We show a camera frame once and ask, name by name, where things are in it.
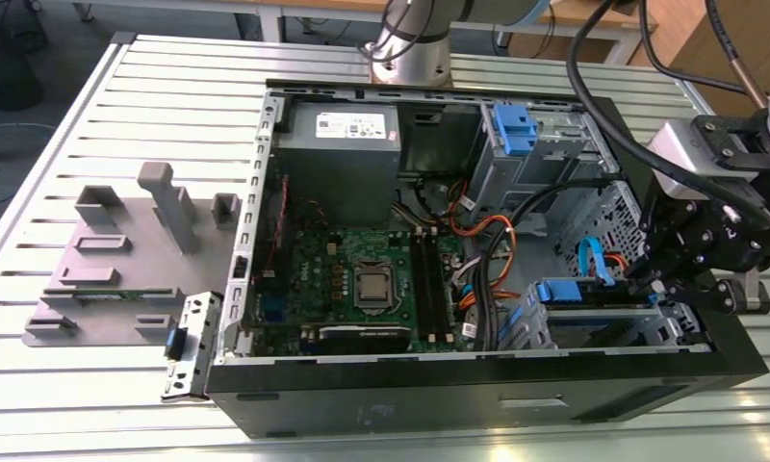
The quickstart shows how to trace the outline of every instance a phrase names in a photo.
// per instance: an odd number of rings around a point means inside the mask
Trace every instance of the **sticker label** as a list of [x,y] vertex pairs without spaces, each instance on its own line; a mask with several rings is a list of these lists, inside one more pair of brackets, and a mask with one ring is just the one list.
[[386,115],[322,113],[318,115],[318,138],[386,140]]
[[476,325],[466,322],[463,324],[463,337],[468,337],[470,339],[476,338]]
[[463,204],[463,207],[466,207],[468,210],[474,210],[474,207],[476,207],[476,202],[468,199],[467,195],[464,195],[460,199],[460,204]]

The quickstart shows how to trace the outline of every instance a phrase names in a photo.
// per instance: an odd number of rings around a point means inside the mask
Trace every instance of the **metal bracket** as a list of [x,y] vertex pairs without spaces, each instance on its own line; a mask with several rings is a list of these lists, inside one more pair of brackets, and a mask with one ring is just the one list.
[[223,295],[206,292],[186,299],[183,317],[166,345],[170,360],[163,402],[206,401],[206,381],[215,353]]
[[702,115],[694,119],[715,155],[715,163],[730,170],[770,171],[770,153],[755,141],[766,130],[764,120],[756,118]]
[[746,292],[746,304],[743,314],[767,315],[770,313],[770,295],[766,284],[759,279],[759,269],[748,272],[734,273],[735,280],[742,284]]

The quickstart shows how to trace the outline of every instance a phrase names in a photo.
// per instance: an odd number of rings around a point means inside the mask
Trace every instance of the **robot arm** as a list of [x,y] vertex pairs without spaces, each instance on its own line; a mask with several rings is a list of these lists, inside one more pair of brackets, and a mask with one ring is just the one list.
[[395,85],[440,86],[451,76],[451,23],[524,24],[548,0],[391,0],[376,43],[362,48],[376,78]]

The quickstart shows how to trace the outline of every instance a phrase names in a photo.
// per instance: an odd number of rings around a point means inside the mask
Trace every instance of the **blue latch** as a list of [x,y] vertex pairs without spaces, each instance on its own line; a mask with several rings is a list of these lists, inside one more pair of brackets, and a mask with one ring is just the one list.
[[496,104],[495,121],[510,156],[527,156],[540,139],[540,124],[531,118],[528,108],[518,104]]
[[538,295],[543,303],[582,301],[578,281],[546,279],[538,284]]

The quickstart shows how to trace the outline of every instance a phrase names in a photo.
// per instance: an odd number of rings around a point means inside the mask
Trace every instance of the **metal workbench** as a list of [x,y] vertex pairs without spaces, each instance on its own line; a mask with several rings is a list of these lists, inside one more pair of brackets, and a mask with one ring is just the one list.
[[[571,91],[560,63],[456,56],[452,68],[458,87]],[[584,75],[640,141],[667,117],[707,110],[652,71],[588,65]],[[246,452],[255,461],[770,460],[770,374],[627,423],[250,442],[212,404],[160,404],[162,347],[22,343],[83,186],[146,196],[134,181],[142,162],[167,160],[194,196],[240,193],[267,78],[366,82],[368,66],[352,49],[196,38],[140,36],[106,52],[0,221],[0,456],[143,460],[211,450],[206,460],[247,460]],[[763,277],[770,291],[770,270]],[[744,322],[770,367],[770,316]]]

